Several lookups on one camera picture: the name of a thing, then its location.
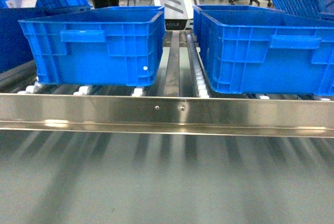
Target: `stainless steel rail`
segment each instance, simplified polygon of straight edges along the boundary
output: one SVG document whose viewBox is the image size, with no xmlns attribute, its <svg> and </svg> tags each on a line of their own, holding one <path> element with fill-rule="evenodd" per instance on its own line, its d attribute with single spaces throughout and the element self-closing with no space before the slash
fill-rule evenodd
<svg viewBox="0 0 334 224">
<path fill-rule="evenodd" d="M 193 37 L 187 37 L 187 32 L 178 34 L 167 36 L 172 40 L 166 73 L 160 72 L 156 84 L 142 97 L 131 96 L 134 88 L 109 86 L 95 86 L 87 96 L 72 95 L 78 86 L 46 86 L 38 95 L 18 95 L 13 94 L 15 85 L 34 81 L 31 64 L 29 72 L 22 71 L 25 67 L 2 74 L 0 129 L 334 137 L 334 102 L 322 98 L 265 95 L 270 99 L 263 100 L 259 98 L 264 95 L 221 95 L 209 88 L 211 98 L 198 98 L 198 70 L 192 60 L 201 62 Z M 179 39 L 188 51 L 179 48 Z M 191 71 L 189 77 L 183 74 L 183 63 Z M 202 66 L 200 70 L 207 84 Z M 180 93 L 187 84 L 193 84 L 193 94 L 179 97 L 187 94 Z M 164 96 L 158 96 L 159 90 Z"/>
</svg>

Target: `reflective floor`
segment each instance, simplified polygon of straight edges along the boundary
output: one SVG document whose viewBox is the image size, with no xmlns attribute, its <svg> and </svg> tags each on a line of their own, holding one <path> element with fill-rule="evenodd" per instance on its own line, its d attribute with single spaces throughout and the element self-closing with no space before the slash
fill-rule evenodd
<svg viewBox="0 0 334 224">
<path fill-rule="evenodd" d="M 333 223 L 334 140 L 0 132 L 0 223 Z"/>
</svg>

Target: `crate rim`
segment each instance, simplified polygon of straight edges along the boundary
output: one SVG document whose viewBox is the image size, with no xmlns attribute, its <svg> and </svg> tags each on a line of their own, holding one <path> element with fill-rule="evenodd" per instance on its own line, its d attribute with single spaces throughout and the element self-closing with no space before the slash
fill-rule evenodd
<svg viewBox="0 0 334 224">
<path fill-rule="evenodd" d="M 81 14 L 81 13 L 95 13 L 97 11 L 80 11 L 77 13 L 72 13 L 72 14 Z M 96 25 L 96 24 L 103 24 L 103 25 L 115 25 L 115 24 L 148 24 L 148 23 L 154 23 L 160 16 L 164 14 L 162 11 L 155 11 L 157 14 L 155 14 L 150 20 L 144 21 L 144 22 L 120 22 L 120 21 L 110 21 L 110 22 L 85 22 L 85 21 L 42 21 L 42 18 L 50 18 L 50 17 L 57 17 L 57 16 L 64 16 L 63 14 L 61 15 L 54 15 L 54 16 L 45 16 L 45 17 L 39 17 L 39 18 L 32 18 L 32 19 L 22 19 L 19 20 L 19 23 L 43 23 L 43 24 L 85 24 L 85 25 Z"/>
<path fill-rule="evenodd" d="M 204 16 L 206 16 L 208 19 L 212 20 L 215 24 L 217 24 L 217 26 L 221 27 L 221 26 L 224 26 L 224 27 L 243 27 L 243 28 L 288 28 L 288 29 L 331 29 L 333 28 L 334 29 L 334 23 L 332 25 L 332 27 L 325 27 L 325 26 L 322 26 L 322 27 L 291 27 L 291 26 L 252 26 L 252 25 L 249 25 L 249 26 L 246 26 L 246 25 L 229 25 L 229 24 L 224 24 L 222 22 L 219 22 L 218 20 L 216 20 L 215 18 L 213 18 L 212 16 L 208 15 L 207 13 L 202 13 Z"/>
</svg>

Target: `metal bar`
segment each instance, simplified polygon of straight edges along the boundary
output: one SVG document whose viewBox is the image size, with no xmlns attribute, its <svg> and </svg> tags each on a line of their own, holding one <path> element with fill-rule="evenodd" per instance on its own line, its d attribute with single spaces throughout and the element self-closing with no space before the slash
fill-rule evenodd
<svg viewBox="0 0 334 224">
<path fill-rule="evenodd" d="M 1 94 L 0 129 L 334 137 L 334 102 Z"/>
<path fill-rule="evenodd" d="M 172 35 L 164 95 L 166 97 L 180 95 L 180 33 L 178 31 L 173 31 Z"/>
<path fill-rule="evenodd" d="M 34 61 L 31 61 L 0 74 L 0 91 L 30 78 L 35 73 L 36 66 Z"/>
</svg>

